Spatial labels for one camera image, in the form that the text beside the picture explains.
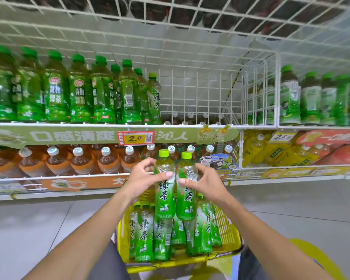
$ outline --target white bottle cap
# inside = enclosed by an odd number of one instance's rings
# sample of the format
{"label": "white bottle cap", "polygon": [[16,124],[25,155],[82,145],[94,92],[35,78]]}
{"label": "white bottle cap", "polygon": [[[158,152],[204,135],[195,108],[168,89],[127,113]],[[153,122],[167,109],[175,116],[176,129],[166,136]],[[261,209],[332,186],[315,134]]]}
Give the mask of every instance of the white bottle cap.
{"label": "white bottle cap", "polygon": [[18,151],[18,154],[23,158],[29,157],[30,155],[32,155],[32,150],[28,147],[24,147],[20,151]]}
{"label": "white bottle cap", "polygon": [[84,153],[84,151],[83,151],[83,148],[81,148],[81,147],[75,147],[75,148],[73,149],[73,154],[74,154],[76,157],[82,156],[83,153]]}
{"label": "white bottle cap", "polygon": [[132,155],[134,154],[134,148],[132,146],[127,146],[126,147],[126,154],[127,155]]}
{"label": "white bottle cap", "polygon": [[305,146],[304,144],[301,146],[301,148],[305,151],[309,150],[310,148],[308,146]]}
{"label": "white bottle cap", "polygon": [[231,153],[232,150],[233,150],[233,148],[229,144],[224,147],[224,151],[227,152],[227,153]]}
{"label": "white bottle cap", "polygon": [[193,153],[195,151],[195,147],[193,145],[188,145],[187,147],[187,151],[190,152],[190,153]]}
{"label": "white bottle cap", "polygon": [[60,153],[59,149],[56,146],[51,146],[47,149],[47,152],[50,156],[55,156]]}
{"label": "white bottle cap", "polygon": [[170,145],[167,149],[168,149],[170,154],[174,154],[175,153],[175,146]]}
{"label": "white bottle cap", "polygon": [[259,134],[257,135],[257,139],[263,141],[265,139],[265,136],[263,134]]}
{"label": "white bottle cap", "polygon": [[111,154],[112,152],[110,151],[110,148],[105,146],[102,148],[101,150],[101,154],[104,155],[104,156],[108,156],[109,154]]}
{"label": "white bottle cap", "polygon": [[214,146],[212,146],[211,144],[209,144],[208,146],[206,146],[206,151],[207,152],[213,152],[214,151]]}

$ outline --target person's left hand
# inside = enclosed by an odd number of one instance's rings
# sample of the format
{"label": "person's left hand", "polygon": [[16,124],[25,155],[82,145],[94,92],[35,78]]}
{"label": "person's left hand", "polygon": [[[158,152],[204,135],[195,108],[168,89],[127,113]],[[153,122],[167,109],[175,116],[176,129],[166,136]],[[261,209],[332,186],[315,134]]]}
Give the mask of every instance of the person's left hand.
{"label": "person's left hand", "polygon": [[153,172],[155,162],[155,159],[147,158],[136,164],[126,183],[119,189],[118,192],[124,193],[130,199],[130,205],[134,204],[137,198],[151,185],[168,180],[174,175],[173,172],[148,174],[147,172]]}

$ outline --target price tag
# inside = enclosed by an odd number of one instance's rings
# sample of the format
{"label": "price tag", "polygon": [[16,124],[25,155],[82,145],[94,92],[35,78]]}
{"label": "price tag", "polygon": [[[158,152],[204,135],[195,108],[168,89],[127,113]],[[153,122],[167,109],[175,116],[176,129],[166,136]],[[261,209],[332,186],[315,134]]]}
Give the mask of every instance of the price tag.
{"label": "price tag", "polygon": [[297,132],[275,132],[270,139],[270,143],[289,143]]}
{"label": "price tag", "polygon": [[26,188],[19,183],[5,183],[0,185],[0,192],[11,192],[11,191],[21,191],[26,190]]}
{"label": "price tag", "polygon": [[135,146],[154,144],[154,131],[119,131],[119,145]]}

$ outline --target yellow shopping basket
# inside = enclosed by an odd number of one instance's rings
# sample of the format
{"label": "yellow shopping basket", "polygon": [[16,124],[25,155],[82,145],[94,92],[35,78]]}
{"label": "yellow shopping basket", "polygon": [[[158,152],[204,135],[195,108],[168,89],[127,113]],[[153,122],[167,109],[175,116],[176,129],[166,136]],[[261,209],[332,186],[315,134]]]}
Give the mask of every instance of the yellow shopping basket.
{"label": "yellow shopping basket", "polygon": [[[146,190],[138,199],[139,202],[149,201],[154,202],[154,189]],[[223,245],[219,248],[213,248],[213,253],[210,255],[200,255],[189,257],[186,255],[186,250],[177,250],[175,256],[171,256],[169,261],[165,262],[130,262],[130,213],[133,207],[130,207],[124,214],[122,220],[119,222],[116,234],[116,243],[118,252],[126,263],[128,273],[139,273],[149,270],[155,270],[157,268],[172,267],[190,263],[205,262],[210,259],[226,257],[238,254],[242,249],[242,240],[236,229],[236,227],[227,218],[224,212],[216,205],[215,216],[219,227],[220,237]]]}

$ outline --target green bottle cap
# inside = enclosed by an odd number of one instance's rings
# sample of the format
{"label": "green bottle cap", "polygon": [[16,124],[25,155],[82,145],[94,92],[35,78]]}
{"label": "green bottle cap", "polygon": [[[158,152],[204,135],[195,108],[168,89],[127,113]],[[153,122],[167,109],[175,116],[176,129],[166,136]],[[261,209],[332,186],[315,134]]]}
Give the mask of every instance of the green bottle cap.
{"label": "green bottle cap", "polygon": [[111,70],[112,70],[112,72],[120,73],[121,72],[121,67],[119,65],[117,65],[117,64],[112,64],[111,65]]}
{"label": "green bottle cap", "polygon": [[181,158],[182,159],[192,159],[192,153],[190,153],[188,151],[183,151],[181,153]]}
{"label": "green bottle cap", "polygon": [[281,68],[281,72],[287,72],[287,71],[290,71],[290,70],[293,70],[293,66],[291,64],[289,65],[285,65],[284,67]]}
{"label": "green bottle cap", "polygon": [[142,76],[142,75],[143,75],[143,70],[140,69],[140,68],[134,69],[134,72],[135,72],[138,76]]}
{"label": "green bottle cap", "polygon": [[62,55],[57,50],[49,50],[48,51],[48,57],[50,57],[51,59],[54,59],[54,60],[62,61]]}
{"label": "green bottle cap", "polygon": [[71,58],[73,61],[84,63],[84,57],[80,54],[74,54]]}
{"label": "green bottle cap", "polygon": [[170,156],[170,152],[168,151],[168,149],[159,150],[159,157],[169,157],[169,156]]}
{"label": "green bottle cap", "polygon": [[343,74],[343,75],[337,76],[336,79],[341,81],[341,80],[345,80],[345,79],[347,79],[349,77],[350,77],[349,74]]}
{"label": "green bottle cap", "polygon": [[96,58],[96,64],[106,65],[106,58],[104,56],[96,55],[95,58]]}
{"label": "green bottle cap", "polygon": [[0,53],[11,55],[10,50],[7,47],[2,46],[2,45],[0,45]]}
{"label": "green bottle cap", "polygon": [[33,50],[33,49],[29,48],[29,47],[21,46],[21,50],[22,50],[22,54],[23,55],[32,56],[34,58],[38,57],[37,51],[35,51],[35,50]]}
{"label": "green bottle cap", "polygon": [[306,77],[307,78],[314,78],[314,77],[316,77],[316,75],[317,75],[317,71],[311,71],[311,72],[308,72],[307,74],[306,74]]}
{"label": "green bottle cap", "polygon": [[324,74],[321,78],[322,79],[328,79],[328,78],[332,78],[333,77],[333,74],[332,73],[326,73]]}
{"label": "green bottle cap", "polygon": [[132,67],[132,61],[130,59],[124,59],[122,61],[122,66],[123,67]]}

